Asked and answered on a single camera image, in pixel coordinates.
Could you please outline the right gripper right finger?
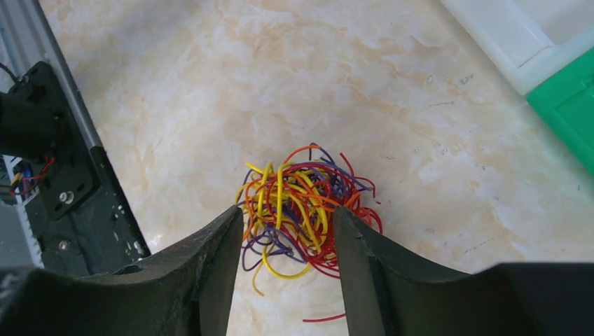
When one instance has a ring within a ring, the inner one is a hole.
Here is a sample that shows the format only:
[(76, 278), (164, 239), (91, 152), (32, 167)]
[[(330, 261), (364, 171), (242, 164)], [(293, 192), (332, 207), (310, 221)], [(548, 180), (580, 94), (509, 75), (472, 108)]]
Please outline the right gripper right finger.
[(506, 262), (476, 274), (440, 265), (333, 215), (350, 335), (592, 335), (593, 265)]

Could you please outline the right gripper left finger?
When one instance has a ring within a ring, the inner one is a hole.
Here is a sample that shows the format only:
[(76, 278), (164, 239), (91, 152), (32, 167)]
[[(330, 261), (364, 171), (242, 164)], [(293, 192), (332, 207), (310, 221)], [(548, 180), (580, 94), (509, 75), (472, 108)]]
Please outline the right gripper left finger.
[(225, 335), (243, 233), (232, 206), (113, 274), (1, 271), (2, 335)]

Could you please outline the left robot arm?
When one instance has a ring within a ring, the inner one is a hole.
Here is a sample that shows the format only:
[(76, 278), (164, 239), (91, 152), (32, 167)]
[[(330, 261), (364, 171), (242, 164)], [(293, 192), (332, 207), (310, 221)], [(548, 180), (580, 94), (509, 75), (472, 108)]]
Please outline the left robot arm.
[(51, 108), (1, 93), (1, 153), (38, 161), (49, 154), (60, 133)]

